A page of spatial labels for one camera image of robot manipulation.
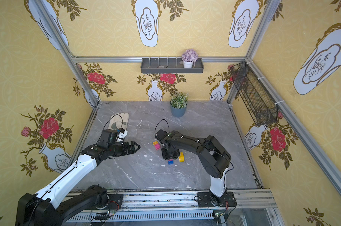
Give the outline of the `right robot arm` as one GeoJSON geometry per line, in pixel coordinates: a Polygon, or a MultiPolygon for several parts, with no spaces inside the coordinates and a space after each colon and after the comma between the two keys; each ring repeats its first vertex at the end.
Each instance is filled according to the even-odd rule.
{"type": "Polygon", "coordinates": [[[203,168],[211,177],[210,192],[217,198],[224,195],[226,173],[231,165],[231,156],[214,136],[195,138],[178,131],[167,133],[159,130],[155,133],[155,138],[161,144],[164,160],[180,158],[180,150],[197,155],[203,168]]]}

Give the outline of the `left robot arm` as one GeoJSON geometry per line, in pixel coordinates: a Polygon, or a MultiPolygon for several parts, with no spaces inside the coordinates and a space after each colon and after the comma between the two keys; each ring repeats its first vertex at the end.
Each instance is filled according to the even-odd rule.
{"type": "Polygon", "coordinates": [[[98,141],[86,147],[77,160],[50,184],[35,194],[26,193],[19,202],[17,226],[60,226],[81,211],[104,207],[108,203],[107,189],[92,185],[69,200],[64,198],[91,171],[107,159],[136,153],[140,145],[125,142],[124,129],[103,130],[98,141]]]}

